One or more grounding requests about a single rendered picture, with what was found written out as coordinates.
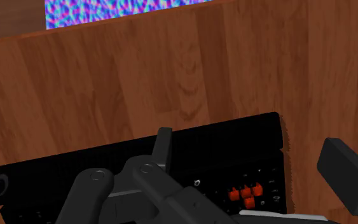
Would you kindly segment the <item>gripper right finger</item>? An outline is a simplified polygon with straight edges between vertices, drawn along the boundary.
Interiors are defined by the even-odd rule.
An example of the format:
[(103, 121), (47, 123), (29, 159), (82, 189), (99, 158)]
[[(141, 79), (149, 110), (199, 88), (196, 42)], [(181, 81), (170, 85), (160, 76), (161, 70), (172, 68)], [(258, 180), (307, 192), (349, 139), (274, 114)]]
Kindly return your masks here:
[(339, 138), (326, 138), (317, 170), (347, 210), (358, 216), (358, 154)]

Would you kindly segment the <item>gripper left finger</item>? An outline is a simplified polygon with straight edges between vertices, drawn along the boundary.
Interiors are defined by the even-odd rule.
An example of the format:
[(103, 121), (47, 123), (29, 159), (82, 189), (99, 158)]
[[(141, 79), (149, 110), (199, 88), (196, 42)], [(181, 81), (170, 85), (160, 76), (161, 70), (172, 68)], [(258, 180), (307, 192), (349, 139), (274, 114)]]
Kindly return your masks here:
[(80, 172), (55, 224), (237, 224), (169, 176), (171, 149), (172, 129), (162, 127), (152, 154), (129, 158), (117, 176), (105, 168)]

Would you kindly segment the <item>brown wooden table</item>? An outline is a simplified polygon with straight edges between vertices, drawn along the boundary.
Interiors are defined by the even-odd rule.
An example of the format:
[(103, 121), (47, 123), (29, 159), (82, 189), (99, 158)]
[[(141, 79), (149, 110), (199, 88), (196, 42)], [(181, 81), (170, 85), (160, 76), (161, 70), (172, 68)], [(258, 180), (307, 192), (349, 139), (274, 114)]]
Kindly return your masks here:
[(0, 165), (269, 111), (289, 210), (358, 224), (316, 169), (327, 137), (358, 152), (358, 0), (218, 0), (0, 39)]

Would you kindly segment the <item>black keyboard with orange keys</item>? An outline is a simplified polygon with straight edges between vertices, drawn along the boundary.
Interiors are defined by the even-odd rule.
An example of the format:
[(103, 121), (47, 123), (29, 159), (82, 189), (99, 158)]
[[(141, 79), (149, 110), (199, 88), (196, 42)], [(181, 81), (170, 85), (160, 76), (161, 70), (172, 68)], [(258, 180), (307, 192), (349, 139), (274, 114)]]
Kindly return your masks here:
[[(55, 224), (75, 177), (85, 169), (119, 173), (150, 155), (155, 136), (0, 165), (5, 224)], [(175, 130), (169, 174), (228, 214), (243, 209), (286, 213), (283, 136), (278, 113)]]

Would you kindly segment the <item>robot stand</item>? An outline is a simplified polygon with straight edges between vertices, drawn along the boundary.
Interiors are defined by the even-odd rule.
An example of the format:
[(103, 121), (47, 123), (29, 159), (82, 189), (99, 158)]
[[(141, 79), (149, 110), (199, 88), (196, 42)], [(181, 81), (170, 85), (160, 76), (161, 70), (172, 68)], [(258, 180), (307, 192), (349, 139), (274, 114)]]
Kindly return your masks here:
[(212, 0), (44, 0), (47, 29), (165, 10)]

